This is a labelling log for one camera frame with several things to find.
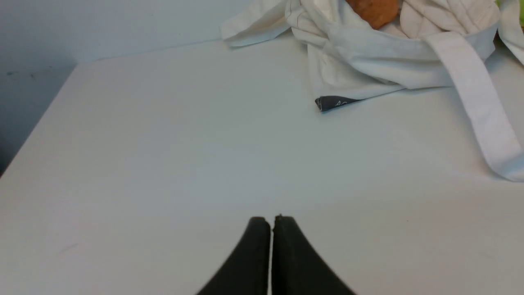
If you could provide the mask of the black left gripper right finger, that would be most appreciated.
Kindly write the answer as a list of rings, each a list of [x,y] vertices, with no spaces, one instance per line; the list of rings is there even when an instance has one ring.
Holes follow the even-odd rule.
[[[355,294],[318,255],[291,216],[276,216],[273,228],[273,295]]]

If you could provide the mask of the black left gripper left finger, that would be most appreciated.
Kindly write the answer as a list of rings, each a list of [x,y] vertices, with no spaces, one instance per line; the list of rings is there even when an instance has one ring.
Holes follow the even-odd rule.
[[[266,295],[270,237],[267,220],[251,217],[234,250],[198,294]]]

